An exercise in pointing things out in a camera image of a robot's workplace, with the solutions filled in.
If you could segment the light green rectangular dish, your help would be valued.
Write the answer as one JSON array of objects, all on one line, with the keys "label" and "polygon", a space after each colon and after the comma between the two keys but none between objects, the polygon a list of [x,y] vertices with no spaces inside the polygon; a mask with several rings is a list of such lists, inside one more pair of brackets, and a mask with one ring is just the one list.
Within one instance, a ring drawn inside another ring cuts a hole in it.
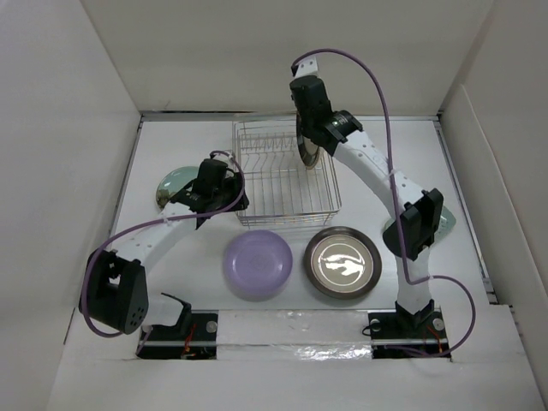
[{"label": "light green rectangular dish", "polygon": [[445,205],[442,207],[438,229],[435,232],[435,242],[442,241],[456,226],[456,217]]}]

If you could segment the purple plastic plate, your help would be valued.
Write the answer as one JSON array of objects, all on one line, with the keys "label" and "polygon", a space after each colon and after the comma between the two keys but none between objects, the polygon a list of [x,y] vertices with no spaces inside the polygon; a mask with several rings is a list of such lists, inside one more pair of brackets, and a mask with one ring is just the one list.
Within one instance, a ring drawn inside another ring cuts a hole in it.
[{"label": "purple plastic plate", "polygon": [[225,282],[236,296],[247,301],[264,301],[279,295],[292,268],[289,244],[265,229],[236,236],[223,255]]}]

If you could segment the brown rim cream bowl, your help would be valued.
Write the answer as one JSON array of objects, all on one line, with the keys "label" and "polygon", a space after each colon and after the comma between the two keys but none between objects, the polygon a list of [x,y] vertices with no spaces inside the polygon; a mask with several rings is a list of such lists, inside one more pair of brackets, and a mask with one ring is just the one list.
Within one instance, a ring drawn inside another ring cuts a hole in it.
[{"label": "brown rim cream bowl", "polygon": [[375,243],[345,226],[320,230],[303,255],[308,281],[322,294],[338,300],[362,299],[378,284],[382,259]]}]

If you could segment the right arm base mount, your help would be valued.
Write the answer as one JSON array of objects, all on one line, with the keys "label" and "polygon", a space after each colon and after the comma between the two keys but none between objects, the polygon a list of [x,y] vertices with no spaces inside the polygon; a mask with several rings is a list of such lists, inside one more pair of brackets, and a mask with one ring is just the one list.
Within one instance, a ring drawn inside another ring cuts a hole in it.
[{"label": "right arm base mount", "polygon": [[368,324],[361,333],[371,340],[374,360],[420,358],[444,353],[450,348],[439,311],[434,311],[417,329],[409,330],[398,323],[395,312],[370,312],[367,319]]}]

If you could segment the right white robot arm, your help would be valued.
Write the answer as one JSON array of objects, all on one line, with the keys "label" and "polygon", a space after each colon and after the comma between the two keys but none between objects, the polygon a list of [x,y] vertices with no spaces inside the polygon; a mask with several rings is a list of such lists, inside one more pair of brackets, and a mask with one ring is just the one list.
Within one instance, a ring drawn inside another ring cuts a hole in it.
[{"label": "right white robot arm", "polygon": [[428,286],[428,260],[444,197],[425,190],[395,170],[391,156],[381,152],[348,111],[334,111],[324,82],[315,74],[289,84],[296,108],[296,138],[301,161],[312,168],[321,152],[352,170],[378,197],[393,222],[383,240],[396,258],[398,293],[396,327],[406,337],[426,328],[434,302]]}]

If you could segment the dark striped rim plate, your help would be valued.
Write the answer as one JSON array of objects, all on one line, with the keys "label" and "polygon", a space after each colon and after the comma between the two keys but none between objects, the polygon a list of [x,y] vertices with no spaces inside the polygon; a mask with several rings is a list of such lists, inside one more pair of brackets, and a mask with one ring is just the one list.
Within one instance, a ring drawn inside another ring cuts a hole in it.
[{"label": "dark striped rim plate", "polygon": [[313,144],[312,141],[303,134],[303,125],[299,114],[296,115],[295,129],[297,148],[301,161],[308,170],[311,170],[319,161],[321,149],[319,146]]}]

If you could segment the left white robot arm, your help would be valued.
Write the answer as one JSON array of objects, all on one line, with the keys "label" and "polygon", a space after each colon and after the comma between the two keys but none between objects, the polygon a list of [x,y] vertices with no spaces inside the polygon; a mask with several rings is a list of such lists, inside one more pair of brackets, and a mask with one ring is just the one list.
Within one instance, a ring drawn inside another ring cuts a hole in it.
[{"label": "left white robot arm", "polygon": [[182,239],[208,220],[243,211],[249,201],[245,177],[232,152],[215,150],[197,176],[158,216],[104,241],[88,257],[79,311],[87,327],[102,338],[130,335],[156,318],[168,337],[190,332],[187,303],[165,293],[151,299],[147,278],[154,266]]}]

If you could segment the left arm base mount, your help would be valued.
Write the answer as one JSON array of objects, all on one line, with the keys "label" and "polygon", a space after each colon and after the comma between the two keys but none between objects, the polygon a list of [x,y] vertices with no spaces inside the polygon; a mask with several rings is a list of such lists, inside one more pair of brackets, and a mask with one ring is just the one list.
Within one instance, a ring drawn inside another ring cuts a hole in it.
[{"label": "left arm base mount", "polygon": [[143,360],[215,360],[217,328],[217,311],[193,312],[183,331],[154,325],[150,333],[140,333],[136,356]]}]

